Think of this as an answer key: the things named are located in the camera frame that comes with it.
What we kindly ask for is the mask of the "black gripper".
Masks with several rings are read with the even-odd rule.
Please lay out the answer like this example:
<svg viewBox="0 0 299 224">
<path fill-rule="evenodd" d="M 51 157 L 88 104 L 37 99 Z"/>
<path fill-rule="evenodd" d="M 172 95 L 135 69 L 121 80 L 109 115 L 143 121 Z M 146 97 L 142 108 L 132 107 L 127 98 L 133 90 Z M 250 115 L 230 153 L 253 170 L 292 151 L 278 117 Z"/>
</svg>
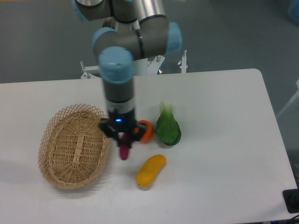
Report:
<svg viewBox="0 0 299 224">
<path fill-rule="evenodd" d="M 140 141 L 147 131 L 145 123 L 137 123 L 135 109 L 126 113 L 118 113 L 117 110 L 108 110 L 108 118 L 102 118 L 99 122 L 99 129 L 108 137 L 115 140 L 117 147 L 121 144 L 119 133 L 126 133 L 129 148 L 136 141 Z"/>
</svg>

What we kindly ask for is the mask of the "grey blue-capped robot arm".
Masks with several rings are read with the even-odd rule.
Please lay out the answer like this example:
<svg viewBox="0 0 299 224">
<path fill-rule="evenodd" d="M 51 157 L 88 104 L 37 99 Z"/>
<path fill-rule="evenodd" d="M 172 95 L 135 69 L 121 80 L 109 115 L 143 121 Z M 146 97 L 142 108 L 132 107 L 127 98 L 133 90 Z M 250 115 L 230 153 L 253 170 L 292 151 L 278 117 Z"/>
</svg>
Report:
<svg viewBox="0 0 299 224">
<path fill-rule="evenodd" d="M 129 25 L 127 31 L 103 27 L 93 36 L 93 53 L 99 65 L 108 117 L 101 120 L 103 133 L 122 144 L 139 141 L 146 126 L 135 119 L 135 61 L 177 52 L 182 34 L 177 23 L 169 22 L 160 0 L 74 0 L 79 19 L 94 21 L 112 18 L 115 24 Z"/>
</svg>

